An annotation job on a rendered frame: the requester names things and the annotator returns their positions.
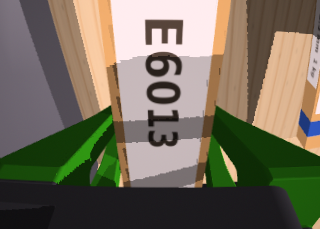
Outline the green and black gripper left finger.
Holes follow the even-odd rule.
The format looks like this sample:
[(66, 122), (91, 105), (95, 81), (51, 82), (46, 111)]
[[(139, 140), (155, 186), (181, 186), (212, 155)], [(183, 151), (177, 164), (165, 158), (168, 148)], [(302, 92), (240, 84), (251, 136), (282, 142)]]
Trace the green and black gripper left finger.
[[(91, 168), (104, 149), (101, 164), (90, 184)], [(0, 179), (119, 187), (120, 176), (111, 105), (86, 120), (0, 158)]]

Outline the tan cardboard box with blue bands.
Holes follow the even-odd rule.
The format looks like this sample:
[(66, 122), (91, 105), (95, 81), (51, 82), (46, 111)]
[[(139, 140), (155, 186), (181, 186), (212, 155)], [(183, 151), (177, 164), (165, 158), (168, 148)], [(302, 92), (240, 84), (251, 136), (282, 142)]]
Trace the tan cardboard box with blue bands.
[(231, 0), (98, 0), (123, 187), (202, 187)]

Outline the brown cardboard pack with blue bands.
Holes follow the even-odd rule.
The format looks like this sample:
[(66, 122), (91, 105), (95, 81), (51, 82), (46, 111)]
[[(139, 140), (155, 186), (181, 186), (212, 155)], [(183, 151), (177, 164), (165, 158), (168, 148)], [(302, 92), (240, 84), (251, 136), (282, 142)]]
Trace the brown cardboard pack with blue bands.
[(296, 137), (304, 149), (320, 147), (320, 0), (315, 2), (309, 62)]

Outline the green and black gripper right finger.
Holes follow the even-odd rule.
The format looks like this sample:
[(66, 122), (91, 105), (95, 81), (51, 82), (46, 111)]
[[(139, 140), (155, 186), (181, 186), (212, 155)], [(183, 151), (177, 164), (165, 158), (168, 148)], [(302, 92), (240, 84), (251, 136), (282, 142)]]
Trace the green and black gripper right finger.
[[(212, 135), (205, 168), (207, 187), (281, 187), (287, 191), (302, 228), (313, 227), (320, 218), (320, 156), (217, 105)], [(237, 185), (219, 145), (236, 168)]]

